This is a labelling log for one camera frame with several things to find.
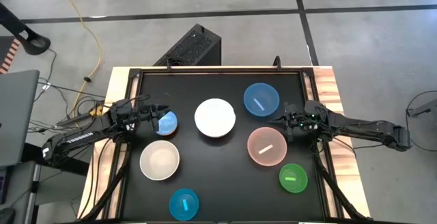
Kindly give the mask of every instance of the computer tower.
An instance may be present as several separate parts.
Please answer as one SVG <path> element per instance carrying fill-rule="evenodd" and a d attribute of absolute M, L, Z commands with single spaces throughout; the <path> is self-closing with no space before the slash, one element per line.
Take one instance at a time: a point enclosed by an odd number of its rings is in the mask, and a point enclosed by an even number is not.
<path fill-rule="evenodd" d="M 220 66 L 221 37 L 196 24 L 154 66 Z"/>

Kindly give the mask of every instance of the wooden table edge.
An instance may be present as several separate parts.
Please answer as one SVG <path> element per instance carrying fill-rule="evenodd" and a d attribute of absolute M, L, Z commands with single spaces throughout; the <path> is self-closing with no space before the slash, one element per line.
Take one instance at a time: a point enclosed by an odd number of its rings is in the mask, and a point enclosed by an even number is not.
<path fill-rule="evenodd" d="M 164 66 L 120 66 L 120 67 L 114 67 L 113 71 L 111 73 L 111 78 L 109 79 L 109 85 L 108 90 L 106 94 L 105 104 L 107 106 L 111 106 L 113 102 L 117 100 L 121 100 L 125 98 L 126 95 L 126 89 L 128 85 L 129 80 L 129 72 L 131 69 L 156 69 L 156 70 L 162 70 L 166 69 L 167 67 Z M 252 69 L 274 69 L 276 66 L 175 66 L 172 67 L 174 69 L 196 69 L 196 70 L 202 70 L 202 69 L 223 69 L 223 68 L 252 68 Z M 320 102 L 323 103 L 328 109 L 343 113 L 343 106 L 341 105 L 341 99 L 339 95 L 339 90 L 337 87 L 337 82 L 335 80 L 334 70 L 332 66 L 283 66 L 283 68 L 313 68 L 314 75 L 315 75 L 315 83 L 316 87 L 318 89 L 319 99 Z M 307 86 L 307 93 L 310 99 L 312 99 L 313 95 L 311 93 L 311 86 L 309 85 L 309 82 L 307 81 L 308 78 L 306 78 L 306 86 Z M 339 137 L 343 142 L 347 143 L 348 145 L 352 146 L 352 142 L 350 138 L 348 137 Z M 106 140 L 99 141 L 94 146 L 94 175 L 96 175 L 96 165 L 97 165 L 97 158 L 101 154 L 103 145 Z M 356 159 L 354 157 L 353 152 L 351 152 L 346 146 L 335 143 L 335 141 L 329 143 L 331 155 L 333 158 L 335 173 L 337 176 L 337 183 L 339 185 L 339 188 L 343 191 L 343 193 L 346 195 L 346 197 L 349 199 L 349 201 L 354 205 L 354 207 L 363 215 L 370 216 L 369 215 L 369 208 L 367 206 L 367 200 L 364 193 L 364 188 L 361 182 L 360 173 L 358 170 L 358 165 L 356 162 Z M 114 154 L 115 144 L 109 143 L 107 147 L 104 150 L 104 154 L 102 155 L 102 162 L 100 162 L 100 173 L 99 173 L 99 183 L 97 191 L 94 190 L 95 183 L 96 183 L 96 177 L 94 177 L 94 185 L 93 189 L 91 190 L 91 200 L 94 199 L 94 195 L 96 195 L 96 199 L 103 194 L 103 192 L 106 190 L 106 187 L 108 185 L 109 181 L 109 172 L 111 170 L 111 164 L 113 160 L 113 154 Z M 124 153 L 120 154 L 119 162 L 118 162 L 118 168 L 120 167 L 122 161 L 124 159 Z M 78 211 L 78 218 L 80 217 L 81 212 L 83 211 L 87 198 L 89 195 L 91 186 L 91 163 L 90 168 L 87 174 L 87 179 L 85 182 L 85 187 L 82 195 L 81 205 Z M 326 194 L 328 197 L 328 205 L 330 210 L 331 216 L 337 216 L 337 213 L 335 211 L 335 205 L 333 200 L 332 191 L 330 190 L 329 186 L 325 183 L 325 189 Z M 109 218 L 115 218 L 116 208 L 117 208 L 117 200 L 119 195 L 119 185 L 115 189 L 113 193 L 113 197 L 111 198 L 110 203 L 110 209 L 109 209 Z M 85 216 L 91 209 L 92 204 L 88 203 L 88 206 L 86 206 L 83 216 Z"/>

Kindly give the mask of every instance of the concrete floor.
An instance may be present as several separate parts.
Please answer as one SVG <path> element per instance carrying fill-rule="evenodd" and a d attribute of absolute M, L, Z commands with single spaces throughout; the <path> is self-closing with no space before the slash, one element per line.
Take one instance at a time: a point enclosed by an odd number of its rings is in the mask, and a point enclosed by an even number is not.
<path fill-rule="evenodd" d="M 20 18 L 76 16 L 66 0 L 0 0 Z M 119 16 L 219 10 L 296 9 L 296 0 L 74 0 L 83 16 Z M 305 8 L 427 5 L 437 0 L 303 0 Z M 320 65 L 334 66 L 345 112 L 366 120 L 405 125 L 404 109 L 417 93 L 436 89 L 437 10 L 308 14 Z M 152 65 L 195 23 L 223 38 L 223 65 L 270 65 L 275 55 L 284 64 L 311 64 L 299 15 L 226 16 L 124 20 L 88 23 L 103 48 L 103 63 L 87 90 L 104 95 L 113 66 Z M 80 23 L 29 25 L 52 40 L 58 57 L 51 82 L 78 89 L 97 62 L 92 37 Z M 9 35 L 0 30 L 0 35 Z M 29 56 L 20 47 L 11 72 L 38 69 L 47 76 L 50 52 Z M 64 92 L 69 105 L 75 94 Z M 436 98 L 432 94 L 416 104 Z M 65 104 L 52 89 L 35 103 L 32 118 L 53 123 Z M 436 123 L 425 115 L 411 120 L 413 139 L 437 149 Z M 42 145 L 49 135 L 27 140 Z M 354 140 L 355 146 L 371 144 Z M 367 202 L 381 221 L 435 223 L 436 155 L 412 148 L 399 153 L 385 148 L 357 151 Z M 70 201 L 40 209 L 38 223 L 72 221 Z"/>

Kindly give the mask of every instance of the yellow cable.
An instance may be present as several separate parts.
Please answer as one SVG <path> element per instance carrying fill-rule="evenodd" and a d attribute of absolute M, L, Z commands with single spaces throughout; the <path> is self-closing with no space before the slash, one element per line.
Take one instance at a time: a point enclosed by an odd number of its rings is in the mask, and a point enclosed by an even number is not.
<path fill-rule="evenodd" d="M 94 74 L 94 72 L 97 70 L 98 66 L 100 65 L 100 63 L 102 62 L 102 47 L 100 46 L 100 43 L 96 37 L 96 35 L 93 33 L 93 31 L 91 31 L 91 29 L 89 29 L 87 27 L 87 25 L 83 22 L 81 13 L 79 12 L 79 10 L 77 9 L 76 5 L 74 4 L 73 0 L 68 0 L 71 5 L 73 6 L 73 8 L 76 10 L 77 15 L 79 16 L 79 19 L 81 20 L 82 26 L 88 30 L 88 32 L 93 36 L 94 40 L 96 41 L 97 47 L 98 47 L 98 63 L 96 65 L 96 67 L 94 67 L 93 71 L 91 71 L 91 73 L 88 74 L 88 78 L 91 78 L 91 76 Z M 85 88 L 85 86 L 87 85 L 87 82 L 84 81 L 82 84 L 82 87 L 80 88 L 80 92 L 83 91 L 83 89 Z M 76 108 L 77 105 L 77 101 L 79 100 L 79 98 L 81 97 L 81 94 L 77 94 L 76 100 L 74 101 L 73 104 L 73 113 L 72 116 L 74 117 L 74 109 Z"/>

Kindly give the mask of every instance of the white bowl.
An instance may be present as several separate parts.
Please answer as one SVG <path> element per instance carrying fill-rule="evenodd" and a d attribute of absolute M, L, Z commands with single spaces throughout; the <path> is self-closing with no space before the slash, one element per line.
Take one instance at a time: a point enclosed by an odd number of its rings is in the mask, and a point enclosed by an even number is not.
<path fill-rule="evenodd" d="M 143 174 L 151 180 L 165 180 L 179 167 L 179 151 L 168 141 L 155 141 L 141 153 L 139 166 Z"/>
<path fill-rule="evenodd" d="M 234 127 L 235 120 L 234 108 L 220 98 L 203 101 L 194 114 L 196 127 L 204 135 L 213 138 L 219 138 L 229 133 Z"/>

